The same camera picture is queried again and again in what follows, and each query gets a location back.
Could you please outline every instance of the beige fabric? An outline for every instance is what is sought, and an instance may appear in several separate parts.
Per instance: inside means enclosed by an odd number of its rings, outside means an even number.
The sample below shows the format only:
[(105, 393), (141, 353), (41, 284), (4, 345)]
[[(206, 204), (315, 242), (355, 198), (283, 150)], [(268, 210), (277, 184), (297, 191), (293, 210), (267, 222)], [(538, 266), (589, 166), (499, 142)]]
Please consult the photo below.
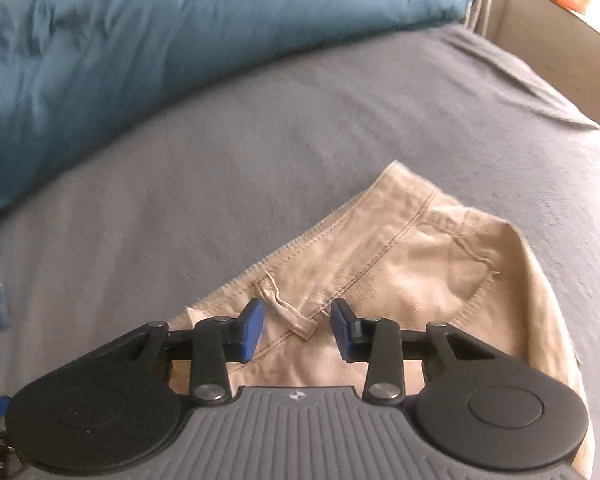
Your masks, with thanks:
[[(358, 316), (382, 316), (422, 330), (449, 321), (568, 384), (582, 378), (557, 300), (524, 238), (509, 223), (462, 206), (394, 162), (365, 192), (310, 231), (187, 309), (172, 328), (236, 316), (266, 300), (265, 328), (251, 363), (230, 365), (241, 384), (362, 390), (366, 364), (340, 359), (329, 306), (341, 296)], [(420, 364), (405, 362), (408, 394), (423, 386)], [(187, 391), (188, 365), (171, 386)], [(589, 427), (574, 467), (589, 477)]]

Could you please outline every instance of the pillow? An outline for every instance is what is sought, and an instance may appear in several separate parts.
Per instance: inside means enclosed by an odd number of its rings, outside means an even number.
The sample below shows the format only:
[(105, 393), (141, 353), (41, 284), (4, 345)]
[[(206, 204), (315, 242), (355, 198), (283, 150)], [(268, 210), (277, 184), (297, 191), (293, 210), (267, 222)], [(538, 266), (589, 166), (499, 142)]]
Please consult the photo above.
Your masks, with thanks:
[(322, 44), (452, 22), (468, 2), (0, 0), (0, 210), (219, 77)]

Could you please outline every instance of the bed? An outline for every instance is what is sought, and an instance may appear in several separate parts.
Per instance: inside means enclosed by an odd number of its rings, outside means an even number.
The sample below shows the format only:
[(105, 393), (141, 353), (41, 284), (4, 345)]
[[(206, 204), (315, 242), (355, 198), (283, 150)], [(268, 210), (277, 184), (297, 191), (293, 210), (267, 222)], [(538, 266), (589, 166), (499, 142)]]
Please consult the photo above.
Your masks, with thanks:
[(600, 128), (449, 25), (288, 56), (187, 95), (0, 214), (0, 394), (170, 319), (400, 160), (528, 237), (560, 301), (600, 479)]

